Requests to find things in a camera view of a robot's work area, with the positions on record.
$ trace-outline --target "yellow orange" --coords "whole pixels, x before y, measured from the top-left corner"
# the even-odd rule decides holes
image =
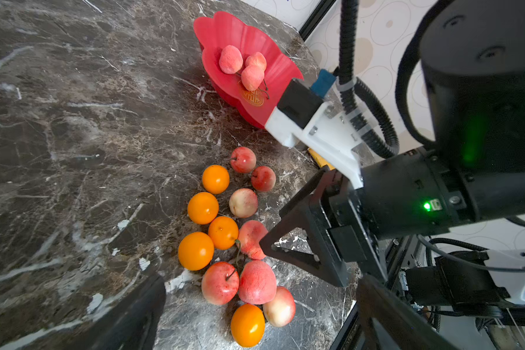
[[[187,213],[194,223],[206,225],[216,218],[218,209],[218,200],[213,194],[200,192],[192,196],[187,206]]]
[[[231,317],[231,335],[244,348],[259,344],[264,335],[264,316],[252,304],[241,305]]]
[[[220,216],[210,223],[208,236],[214,242],[216,249],[225,250],[230,248],[239,235],[236,222],[227,216]]]
[[[210,165],[202,173],[202,184],[206,191],[220,194],[230,185],[230,173],[221,165]]]
[[[184,268],[191,271],[203,269],[210,263],[214,256],[212,239],[203,232],[188,234],[177,251],[179,262]]]

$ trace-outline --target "white robot part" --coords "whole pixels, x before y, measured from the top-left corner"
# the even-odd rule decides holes
[[[484,261],[490,267],[525,268],[525,249],[522,250],[487,250],[488,260]],[[507,301],[514,304],[525,304],[525,273],[510,273],[490,271],[490,276],[497,287],[504,287],[510,294]]]
[[[353,188],[361,188],[363,181],[359,156],[352,149],[362,139],[350,122],[345,120],[343,113],[329,117],[331,110],[332,105],[324,102],[305,128],[301,129],[280,109],[274,108],[265,129],[284,146],[293,147],[299,141],[303,142],[350,179]]]

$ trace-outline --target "fake peach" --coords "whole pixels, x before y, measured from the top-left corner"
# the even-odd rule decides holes
[[[233,265],[217,262],[202,276],[202,295],[214,305],[229,302],[239,289],[239,276]]]
[[[266,71],[266,58],[260,52],[255,52],[254,54],[247,57],[245,60],[245,66],[259,66],[262,71]]]
[[[268,230],[257,220],[250,220],[241,226],[238,240],[241,242],[241,252],[247,254],[249,259],[261,260],[266,258],[259,241],[268,233]]]
[[[248,188],[240,188],[230,197],[230,210],[237,217],[250,217],[259,208],[257,195]]]
[[[294,319],[294,297],[285,287],[276,288],[276,296],[262,307],[268,322],[275,327],[283,327]]]
[[[276,174],[267,166],[259,166],[251,174],[251,184],[257,191],[268,192],[272,190],[275,183]]]
[[[241,82],[243,83],[243,86],[249,91],[257,90],[263,79],[264,71],[261,69],[261,67],[255,66],[254,64],[245,67],[243,72],[241,72]]]
[[[239,299],[249,304],[264,304],[276,295],[276,276],[266,262],[253,260],[245,264],[239,277]]]
[[[231,167],[240,174],[252,172],[257,164],[255,153],[248,147],[238,147],[231,152]]]
[[[243,56],[237,47],[228,45],[223,48],[219,63],[222,72],[235,74],[243,66]]]

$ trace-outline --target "gold logo on bowl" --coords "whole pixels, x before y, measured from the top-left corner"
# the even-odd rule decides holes
[[[241,81],[239,81],[238,84],[239,84],[239,89],[241,89],[241,96],[243,96],[243,98],[247,102],[251,103],[253,106],[256,106],[256,107],[260,107],[263,105],[264,99],[261,96],[262,93],[260,93],[259,90],[249,91],[245,89]]]

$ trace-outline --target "cable tie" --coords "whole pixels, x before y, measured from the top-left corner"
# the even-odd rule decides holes
[[[351,90],[354,85],[356,85],[356,82],[358,81],[358,77],[354,77],[352,80],[350,80],[349,82],[345,83],[345,84],[340,84],[340,80],[339,78],[336,79],[336,88],[338,89],[338,91],[340,92],[343,92],[343,91],[348,91],[348,90]]]

